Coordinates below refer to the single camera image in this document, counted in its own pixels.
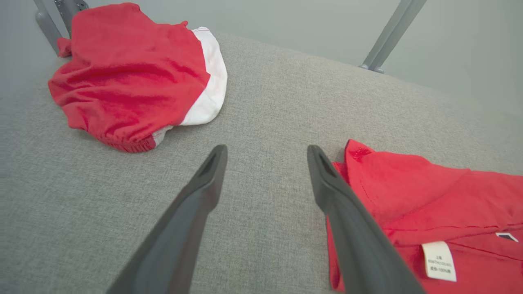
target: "metal leg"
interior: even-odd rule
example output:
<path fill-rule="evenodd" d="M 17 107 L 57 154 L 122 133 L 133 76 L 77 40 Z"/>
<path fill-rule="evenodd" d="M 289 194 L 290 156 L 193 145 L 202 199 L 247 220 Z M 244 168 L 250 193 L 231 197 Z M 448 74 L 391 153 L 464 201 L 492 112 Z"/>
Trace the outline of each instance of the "metal leg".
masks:
<path fill-rule="evenodd" d="M 56 45 L 56 41 L 58 38 L 61 38 L 62 35 L 56 27 L 52 17 L 49 15 L 49 11 L 44 5 L 43 0 L 34 0 L 34 2 L 38 8 L 38 11 L 35 14 L 36 22 L 49 41 L 49 44 L 51 44 L 53 50 L 58 54 L 58 45 Z M 54 4 L 62 17 L 69 33 L 69 37 L 71 37 L 71 21 L 73 20 L 73 16 L 81 10 L 88 9 L 89 6 L 83 0 L 54 0 Z"/>
<path fill-rule="evenodd" d="M 427 0 L 401 0 L 361 68 L 384 73 L 381 68 L 403 33 L 411 25 Z"/>
<path fill-rule="evenodd" d="M 58 38 L 61 38 L 62 35 L 58 31 L 58 28 L 56 28 L 56 25 L 51 19 L 51 16 L 49 15 L 49 12 L 44 6 L 42 0 L 35 0 L 35 4 L 38 8 L 38 11 L 35 14 L 36 22 L 49 41 L 49 44 L 51 44 L 54 52 L 58 54 L 58 45 L 56 44 L 56 41 Z"/>
<path fill-rule="evenodd" d="M 58 12 L 60 12 L 60 16 L 69 32 L 69 37 L 71 37 L 73 16 L 84 9 L 88 9 L 89 6 L 83 0 L 54 0 L 54 4 Z"/>

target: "white trim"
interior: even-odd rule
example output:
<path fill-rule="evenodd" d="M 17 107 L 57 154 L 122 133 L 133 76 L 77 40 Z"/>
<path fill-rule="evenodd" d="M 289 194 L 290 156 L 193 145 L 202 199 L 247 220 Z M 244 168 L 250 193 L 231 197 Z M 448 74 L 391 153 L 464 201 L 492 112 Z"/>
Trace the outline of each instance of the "white trim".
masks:
<path fill-rule="evenodd" d="M 158 146 L 158 144 L 160 144 L 163 141 L 163 138 L 165 137 L 165 132 L 172 128 L 173 126 L 163 127 L 153 133 L 153 140 L 154 143 L 156 143 L 156 146 Z"/>
<path fill-rule="evenodd" d="M 201 42 L 205 68 L 211 77 L 200 97 L 185 115 L 181 126 L 201 125 L 213 120 L 222 108 L 227 89 L 227 69 L 218 41 L 207 28 L 199 27 L 192 32 Z"/>
<path fill-rule="evenodd" d="M 509 236 L 512 240 L 516 241 L 516 242 L 519 242 L 516 237 L 512 236 L 512 234 L 510 233 L 496 233 L 496 236 Z"/>

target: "gray upholstered bench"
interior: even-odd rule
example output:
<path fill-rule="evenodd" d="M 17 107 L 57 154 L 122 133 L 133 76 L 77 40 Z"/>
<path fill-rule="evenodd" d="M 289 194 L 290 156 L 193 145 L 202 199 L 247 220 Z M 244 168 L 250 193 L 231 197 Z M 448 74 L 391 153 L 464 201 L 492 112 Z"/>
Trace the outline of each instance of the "gray upholstered bench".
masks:
<path fill-rule="evenodd" d="M 207 125 L 124 153 L 73 130 L 47 79 L 3 98 L 2 287 L 105 291 L 217 144 L 229 163 L 194 293 L 328 293 L 325 220 L 306 147 L 332 160 L 354 138 L 451 167 L 523 175 L 523 120 L 339 62 L 216 34 L 229 73 Z"/>

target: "red t-shirt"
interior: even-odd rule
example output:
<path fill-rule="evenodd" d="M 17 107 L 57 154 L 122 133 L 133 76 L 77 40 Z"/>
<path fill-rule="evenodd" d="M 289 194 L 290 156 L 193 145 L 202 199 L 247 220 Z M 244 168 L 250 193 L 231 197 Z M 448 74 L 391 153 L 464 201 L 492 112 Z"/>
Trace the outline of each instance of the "red t-shirt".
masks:
<path fill-rule="evenodd" d="M 523 293 L 523 176 L 443 167 L 354 140 L 345 163 L 333 164 L 427 293 Z M 331 286 L 344 292 L 328 220 L 327 237 Z M 421 244 L 435 241 L 448 244 L 457 282 L 427 277 Z"/>

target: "stitched seam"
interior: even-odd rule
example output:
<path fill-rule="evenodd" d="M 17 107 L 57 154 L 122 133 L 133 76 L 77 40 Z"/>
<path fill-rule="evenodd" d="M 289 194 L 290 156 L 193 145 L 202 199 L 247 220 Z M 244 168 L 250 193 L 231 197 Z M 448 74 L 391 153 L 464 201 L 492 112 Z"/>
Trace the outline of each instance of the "stitched seam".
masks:
<path fill-rule="evenodd" d="M 469 246 L 465 246 L 465 245 L 461 245 L 461 244 L 456 244 L 456 243 L 454 243 L 454 242 L 449 242 L 449 243 L 450 243 L 450 244 L 457 245 L 457 246 L 461 246 L 461 247 L 469 248 L 469 249 L 478 250 L 478 251 L 481 251 L 481 252 L 490 253 L 490 254 L 497 255 L 497 256 L 502 256 L 502 257 L 510 258 L 510 259 L 515 260 L 515 261 L 523 261 L 523 259 L 513 258 L 513 257 L 506 256 L 506 255 L 503 255 L 503 254 L 497 254 L 497 253 L 494 253 L 494 252 L 490 252 L 490 251 L 487 251 L 487 250 L 481 250 L 481 249 L 474 248 L 474 247 L 469 247 Z"/>
<path fill-rule="evenodd" d="M 359 179 L 359 180 L 360 180 L 360 186 L 363 189 L 363 192 L 365 192 L 365 196 L 372 203 L 372 205 L 376 206 L 376 204 L 374 204 L 374 201 L 372 201 L 372 199 L 370 199 L 369 195 L 367 194 L 367 191 L 365 190 L 365 187 L 363 187 L 363 182 L 361 181 L 361 179 Z"/>
<path fill-rule="evenodd" d="M 523 223 L 510 223 L 510 224 L 507 224 L 507 225 L 523 225 Z M 489 225 L 487 227 L 480 227 L 480 226 L 476 226 L 476 225 L 469 225 L 467 227 L 455 227 L 453 225 L 443 225 L 441 227 L 435 227 L 435 228 L 424 229 L 424 230 L 418 230 L 418 229 L 388 229 L 388 228 L 384 228 L 383 230 L 389 230 L 389 231 L 430 231 L 430 230 L 435 230 L 435 229 L 440 229 L 440 228 L 455 228 L 455 229 L 483 228 L 483 229 L 487 229 L 487 228 L 499 228 L 499 227 L 497 225 Z"/>

